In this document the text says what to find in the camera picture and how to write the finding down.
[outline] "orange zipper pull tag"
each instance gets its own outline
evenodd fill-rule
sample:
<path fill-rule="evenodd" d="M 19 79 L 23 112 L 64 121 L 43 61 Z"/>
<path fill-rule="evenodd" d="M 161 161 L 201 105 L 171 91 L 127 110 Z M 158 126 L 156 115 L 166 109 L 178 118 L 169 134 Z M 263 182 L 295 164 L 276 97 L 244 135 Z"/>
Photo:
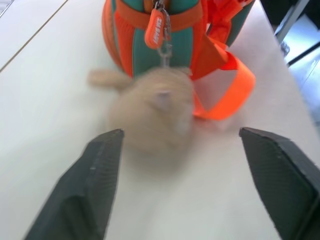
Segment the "orange zipper pull tag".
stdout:
<path fill-rule="evenodd" d="M 158 49 L 164 41 L 165 17 L 160 9 L 151 12 L 148 26 L 145 30 L 144 41 L 151 49 Z"/>

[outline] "keychain chain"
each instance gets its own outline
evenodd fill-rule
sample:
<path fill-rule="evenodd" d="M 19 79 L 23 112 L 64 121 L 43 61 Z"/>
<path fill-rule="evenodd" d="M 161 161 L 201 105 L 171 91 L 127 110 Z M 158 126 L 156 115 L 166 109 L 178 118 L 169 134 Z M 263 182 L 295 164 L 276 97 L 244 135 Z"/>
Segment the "keychain chain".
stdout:
<path fill-rule="evenodd" d="M 159 47 L 157 51 L 161 58 L 161 67 L 168 68 L 170 65 L 170 58 L 172 56 L 170 16 L 167 10 L 165 9 L 165 0 L 158 0 L 153 2 L 155 2 L 154 8 L 162 12 L 165 16 L 165 26 L 163 29 L 164 47 Z"/>

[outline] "floor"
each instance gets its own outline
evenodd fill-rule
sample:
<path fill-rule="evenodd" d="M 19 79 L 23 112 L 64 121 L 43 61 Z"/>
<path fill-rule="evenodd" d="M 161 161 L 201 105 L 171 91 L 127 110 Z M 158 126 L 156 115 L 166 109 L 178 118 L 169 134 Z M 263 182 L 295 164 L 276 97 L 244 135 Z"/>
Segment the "floor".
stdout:
<path fill-rule="evenodd" d="M 293 25 L 284 41 L 290 47 L 290 52 L 285 57 L 288 62 L 319 42 L 320 31 L 304 15 Z M 320 48 L 296 62 L 289 69 L 320 134 Z"/>

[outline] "fluffy plush animal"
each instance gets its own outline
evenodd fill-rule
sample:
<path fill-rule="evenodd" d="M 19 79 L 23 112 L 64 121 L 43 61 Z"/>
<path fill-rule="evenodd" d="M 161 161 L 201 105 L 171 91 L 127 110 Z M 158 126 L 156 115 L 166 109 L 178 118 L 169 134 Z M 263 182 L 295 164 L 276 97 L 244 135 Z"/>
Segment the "fluffy plush animal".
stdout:
<path fill-rule="evenodd" d="M 157 154 L 188 141 L 193 121 L 188 68 L 155 68 L 134 80 L 118 71 L 94 70 L 88 81 L 119 92 L 108 122 L 112 129 L 124 129 L 124 144 Z"/>

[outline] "orange backpack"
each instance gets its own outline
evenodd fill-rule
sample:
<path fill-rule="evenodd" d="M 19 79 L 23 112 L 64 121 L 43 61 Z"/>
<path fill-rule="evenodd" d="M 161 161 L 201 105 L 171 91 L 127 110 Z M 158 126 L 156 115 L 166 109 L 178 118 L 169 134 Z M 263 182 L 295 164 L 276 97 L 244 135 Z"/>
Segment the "orange backpack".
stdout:
<path fill-rule="evenodd" d="M 106 0 L 102 30 L 111 57 L 131 77 L 160 66 L 159 52 L 166 27 L 162 21 L 170 22 L 172 34 L 164 40 L 172 42 L 171 67 L 190 67 L 193 81 L 217 69 L 236 70 L 224 96 L 210 109 L 205 109 L 194 93 L 194 115 L 211 120 L 231 116 L 255 85 L 251 71 L 226 51 L 238 35 L 253 0 L 166 0 L 164 3 L 165 11 L 160 8 L 151 12 L 152 0 Z M 159 12 L 168 13 L 169 19 Z"/>

